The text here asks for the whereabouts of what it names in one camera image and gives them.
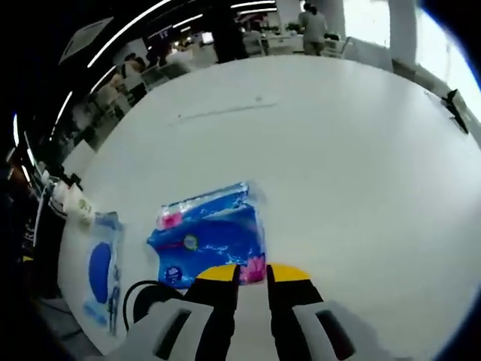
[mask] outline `white table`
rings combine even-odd
[[[83,177],[127,226],[121,296],[157,276],[145,241],[160,205],[249,179],[268,199],[268,260],[309,272],[385,349],[429,358],[456,330],[481,279],[481,153],[423,88],[356,62],[276,56],[153,90]],[[110,338],[83,316],[88,237],[71,221],[63,237],[60,288],[108,353],[122,318]],[[235,317],[229,359],[277,359],[265,286],[240,289]]]

